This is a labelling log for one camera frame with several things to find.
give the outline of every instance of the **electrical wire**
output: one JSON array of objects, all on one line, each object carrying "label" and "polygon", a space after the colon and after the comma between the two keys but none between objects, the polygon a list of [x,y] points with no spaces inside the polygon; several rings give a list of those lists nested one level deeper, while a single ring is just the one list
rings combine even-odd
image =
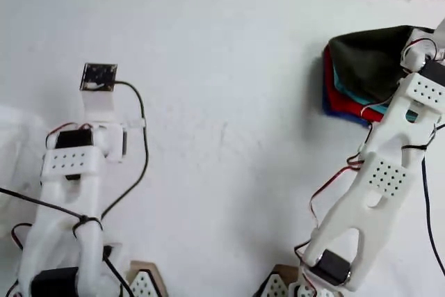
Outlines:
[{"label": "electrical wire", "polygon": [[[417,150],[423,150],[426,151],[426,149],[428,148],[429,144],[431,144],[432,140],[435,138],[436,133],[443,129],[445,127],[445,124],[442,124],[438,127],[434,127],[434,130],[431,134],[430,140],[428,141],[428,143],[423,144],[423,145],[405,145],[402,146],[402,149],[417,149]],[[430,195],[428,192],[428,178],[426,175],[426,160],[425,157],[422,159],[422,163],[421,163],[421,167],[422,167],[422,182],[423,182],[423,193],[425,195],[425,209],[426,209],[426,227],[428,230],[428,238],[430,239],[430,244],[431,244],[431,248],[432,251],[434,253],[434,256],[437,260],[437,263],[439,264],[440,270],[442,271],[442,274],[444,274],[445,276],[445,268],[444,265],[442,264],[442,260],[439,256],[439,253],[437,252],[437,248],[436,248],[436,243],[434,240],[434,236],[432,234],[432,228],[431,228],[431,210],[430,210]]]},{"label": "electrical wire", "polygon": [[440,259],[439,253],[436,249],[436,243],[434,241],[434,236],[432,235],[431,228],[431,213],[430,213],[430,196],[428,194],[428,181],[426,177],[426,162],[425,157],[422,160],[422,181],[423,181],[423,192],[425,194],[425,207],[426,207],[426,227],[428,229],[428,237],[430,238],[431,248],[434,252],[434,256],[436,257],[437,263],[439,264],[440,270],[445,276],[445,268],[442,264],[442,260]]},{"label": "electrical wire", "polygon": [[9,290],[6,292],[5,297],[9,297],[11,293],[14,291],[14,289],[19,285],[19,280],[16,280],[13,285],[9,288]]},{"label": "electrical wire", "polygon": [[[21,226],[27,226],[27,227],[31,227],[33,226],[30,223],[19,223],[16,224],[12,229],[11,229],[11,237],[13,238],[13,241],[15,242],[15,244],[17,245],[18,248],[20,248],[20,250],[23,250],[23,244],[20,241],[20,239],[17,237],[17,235],[15,234],[15,229],[17,229],[18,227]],[[5,297],[9,297],[11,295],[11,293],[14,291],[15,287],[17,287],[19,285],[19,280],[16,279],[15,282],[13,283],[13,285],[11,285],[11,287],[9,288],[8,292],[6,292],[6,296]]]},{"label": "electrical wire", "polygon": [[336,178],[338,178],[341,174],[343,174],[344,171],[346,170],[359,170],[360,167],[353,167],[353,166],[345,166],[343,168],[341,168],[337,173],[335,173],[329,180],[327,180],[324,185],[322,185],[312,196],[311,199],[309,200],[309,210],[312,214],[312,217],[314,218],[315,222],[316,222],[316,227],[318,228],[319,226],[319,221],[317,218],[317,215],[315,214],[314,211],[314,207],[312,206],[312,201],[314,200],[314,198],[319,195],[321,192],[323,192]]},{"label": "electrical wire", "polygon": [[[142,100],[142,97],[139,93],[139,91],[136,89],[136,87],[134,87],[133,85],[131,85],[130,83],[127,83],[126,81],[115,81],[114,84],[116,85],[125,85],[130,87],[130,89],[132,89],[138,100],[139,100],[139,104],[140,104],[140,116],[142,117],[142,119],[145,121],[145,107],[144,107],[144,101]],[[148,140],[147,140],[147,125],[144,126],[143,129],[143,137],[144,137],[144,151],[145,151],[145,162],[144,162],[144,167],[139,175],[139,178],[121,195],[119,196],[113,203],[111,203],[109,206],[107,206],[107,208],[104,210],[104,212],[102,212],[101,218],[104,219],[105,216],[108,214],[108,212],[110,210],[112,210],[112,208],[115,207],[115,205],[117,205],[120,201],[122,201],[133,189],[136,188],[137,185],[139,185],[140,181],[143,179],[143,177],[145,176],[145,172],[147,171],[147,167],[148,167],[148,161],[149,161],[149,151],[148,151]]]},{"label": "electrical wire", "polygon": [[386,104],[386,103],[390,102],[391,99],[393,98],[394,94],[395,94],[395,93],[391,94],[391,96],[388,97],[385,101],[382,101],[382,102],[372,102],[372,103],[370,103],[370,104],[365,104],[365,105],[363,106],[363,108],[360,110],[360,117],[363,118],[363,113],[364,113],[365,110],[367,110],[368,108],[375,107],[375,106],[380,106],[380,105],[382,105],[382,104]]},{"label": "electrical wire", "polygon": [[11,229],[11,237],[13,238],[13,241],[15,242],[17,247],[20,248],[20,250],[23,250],[23,244],[15,233],[15,229],[17,229],[18,227],[21,227],[21,226],[31,227],[33,225],[31,223],[19,223]]},{"label": "electrical wire", "polygon": [[134,297],[133,291],[130,289],[130,286],[127,284],[127,281],[124,280],[124,278],[119,274],[118,270],[114,267],[114,265],[111,263],[109,258],[104,258],[104,261],[106,265],[110,268],[111,272],[114,274],[114,276],[119,280],[121,286],[124,287],[125,290],[127,290],[130,297]]},{"label": "electrical wire", "polygon": [[438,52],[436,42],[434,42],[434,40],[432,40],[431,38],[418,38],[418,39],[416,39],[416,40],[411,41],[411,42],[404,48],[404,50],[402,50],[402,61],[405,59],[406,54],[408,53],[408,51],[409,51],[415,44],[417,44],[417,43],[419,43],[419,42],[422,42],[422,41],[430,41],[430,42],[434,45],[434,48],[435,48],[435,54],[434,54],[434,57],[433,57],[432,59],[435,60],[436,57],[437,57],[437,52]]},{"label": "electrical wire", "polygon": [[55,129],[52,129],[52,130],[47,134],[47,137],[46,137],[45,140],[44,140],[44,144],[45,144],[45,146],[48,147],[48,138],[49,138],[52,134],[55,134],[57,131],[59,131],[59,130],[61,130],[61,129],[63,129],[63,128],[69,126],[69,125],[77,125],[77,123],[75,123],[75,122],[68,122],[68,123],[64,123],[64,124],[60,125],[59,127],[55,128]]},{"label": "electrical wire", "polygon": [[78,219],[81,219],[83,217],[83,215],[73,212],[71,210],[59,207],[59,206],[51,204],[51,203],[46,203],[41,200],[37,200],[36,198],[30,198],[29,196],[26,196],[26,195],[23,195],[20,193],[16,193],[15,191],[10,191],[9,189],[0,188],[0,193],[6,194],[9,196],[13,196],[14,198],[19,198],[20,200],[23,200],[23,201],[27,201],[27,202],[31,202],[34,204],[43,205],[44,207],[59,210],[61,212],[65,212],[66,214],[69,214],[71,216],[77,217]]},{"label": "electrical wire", "polygon": [[311,242],[311,239],[305,241],[304,243],[301,243],[300,245],[297,245],[293,248],[293,251],[295,253],[295,255],[297,256],[297,258],[300,260],[300,264],[305,264],[303,262],[303,257],[302,254],[300,252],[298,252],[298,250],[302,247],[305,247],[306,245],[308,245]]}]

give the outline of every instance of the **black fabric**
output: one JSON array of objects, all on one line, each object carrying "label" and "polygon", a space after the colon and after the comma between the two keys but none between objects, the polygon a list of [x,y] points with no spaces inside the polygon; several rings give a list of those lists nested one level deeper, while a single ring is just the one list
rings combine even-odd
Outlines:
[{"label": "black fabric", "polygon": [[413,28],[397,26],[337,36],[329,41],[332,62],[343,86],[370,102],[382,102],[406,76],[400,66],[401,51]]}]

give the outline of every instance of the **perforated plate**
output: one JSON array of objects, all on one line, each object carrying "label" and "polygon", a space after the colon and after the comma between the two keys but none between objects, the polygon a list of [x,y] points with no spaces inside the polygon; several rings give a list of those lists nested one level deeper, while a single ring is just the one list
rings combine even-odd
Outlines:
[{"label": "perforated plate", "polygon": [[272,274],[264,287],[261,297],[286,297],[287,287],[278,274]]},{"label": "perforated plate", "polygon": [[159,297],[151,277],[147,272],[140,271],[130,285],[135,297]]},{"label": "perforated plate", "polygon": [[44,159],[42,178],[50,179],[60,175],[95,174],[104,156],[97,147],[81,146],[49,150]]},{"label": "perforated plate", "polygon": [[368,185],[387,198],[396,198],[404,193],[409,180],[408,171],[402,166],[394,165],[376,154],[368,155],[371,161],[367,164],[363,176]]},{"label": "perforated plate", "polygon": [[409,75],[405,94],[432,109],[445,113],[445,88],[418,73]]}]

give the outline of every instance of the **hole pattern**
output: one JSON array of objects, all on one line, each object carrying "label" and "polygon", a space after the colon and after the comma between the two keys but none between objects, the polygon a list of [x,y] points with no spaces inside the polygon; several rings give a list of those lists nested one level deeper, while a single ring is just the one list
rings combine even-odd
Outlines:
[{"label": "hole pattern", "polygon": [[148,273],[140,271],[130,285],[135,297],[157,297],[156,289]]},{"label": "hole pattern", "polygon": [[399,173],[399,169],[394,168],[390,164],[379,161],[373,163],[367,184],[379,190],[379,193],[386,197],[395,197],[397,193],[403,189],[403,182],[406,179],[406,173]]},{"label": "hole pattern", "polygon": [[84,162],[78,158],[78,155],[73,154],[64,154],[64,155],[55,155],[52,159],[52,170],[66,170],[70,168],[75,168],[79,166],[83,166]]},{"label": "hole pattern", "polygon": [[417,81],[417,85],[413,85],[412,92],[415,95],[418,95],[420,93],[421,97],[426,97],[428,100],[434,102],[435,104],[438,104],[440,102],[440,98],[442,96],[442,91],[440,88],[434,88],[430,87],[427,84],[423,84],[422,80]]},{"label": "hole pattern", "polygon": [[277,274],[271,275],[261,297],[281,297],[287,296],[287,288],[281,277]]}]

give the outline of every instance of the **white plastic part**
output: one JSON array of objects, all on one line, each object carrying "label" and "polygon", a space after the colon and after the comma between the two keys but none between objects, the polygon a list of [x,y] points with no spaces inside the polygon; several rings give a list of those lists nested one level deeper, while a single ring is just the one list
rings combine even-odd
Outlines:
[{"label": "white plastic part", "polygon": [[[382,122],[374,126],[363,146],[360,156],[364,163],[353,184],[312,232],[303,256],[308,266],[317,263],[335,238],[355,228],[359,231],[357,255],[344,286],[351,291],[360,286],[389,239],[397,213],[411,188],[412,171],[419,167],[425,154],[423,150],[402,150],[400,146],[396,146],[393,154],[384,149],[396,140],[401,140],[402,145],[426,144],[445,111],[444,95],[445,88],[420,74],[410,74],[403,80]],[[414,123],[406,120],[411,109],[418,114]],[[370,207],[367,199],[374,193],[380,194],[381,199]]]},{"label": "white plastic part", "polygon": [[[307,297],[313,296],[314,290],[306,284],[300,284],[299,282],[294,282],[289,285],[288,297]],[[317,293],[318,297],[335,297],[336,295],[327,289],[321,289]]]},{"label": "white plastic part", "polygon": [[[49,150],[42,169],[41,201],[58,205],[89,217],[100,217],[99,196],[101,174],[105,158],[94,146]],[[77,184],[65,176],[80,174]],[[78,218],[63,212],[39,206],[33,227],[24,245],[19,268],[19,283],[24,297],[30,296],[32,279],[41,271],[57,268],[54,254],[70,256],[72,244],[61,243],[64,237],[73,239],[72,227]],[[101,277],[103,236],[98,223],[89,222],[76,231],[80,255],[77,291],[80,296],[96,296]]]},{"label": "white plastic part", "polygon": [[113,92],[82,90],[85,117],[88,121],[115,122]]},{"label": "white plastic part", "polygon": [[135,297],[160,297],[154,288],[154,283],[147,272],[140,271],[130,285]]},{"label": "white plastic part", "polygon": [[314,295],[315,291],[307,285],[300,285],[296,294],[297,297],[313,297]]},{"label": "white plastic part", "polygon": [[[432,38],[432,34],[421,31],[420,29],[413,29],[410,38],[405,44],[405,48],[414,40],[419,38]],[[426,57],[433,58],[436,54],[435,46],[429,40],[422,40],[415,45],[409,47],[409,49],[403,48],[400,58],[400,65],[411,72],[418,72],[425,65]]]},{"label": "white plastic part", "polygon": [[[445,88],[439,84],[418,73],[408,75],[396,91],[382,121],[374,126],[360,156],[365,159],[369,152],[381,150],[395,138],[401,139],[403,145],[426,144],[445,112],[444,96]],[[406,119],[410,109],[415,109],[418,114],[414,123]],[[418,166],[424,153],[422,150],[403,150],[401,163],[407,168]]]},{"label": "white plastic part", "polygon": [[287,287],[280,275],[272,274],[264,287],[261,297],[285,297],[287,296]]},{"label": "white plastic part", "polygon": [[94,145],[100,147],[107,161],[121,162],[124,128],[119,123],[92,122]]},{"label": "white plastic part", "polygon": [[[104,233],[104,245],[113,247],[109,260],[120,275],[125,278],[125,273],[129,270],[126,248],[120,242],[116,241],[115,238],[111,238],[107,233]],[[119,280],[104,262],[102,263],[102,276],[98,290],[99,293],[97,297],[118,297],[120,293]]]}]

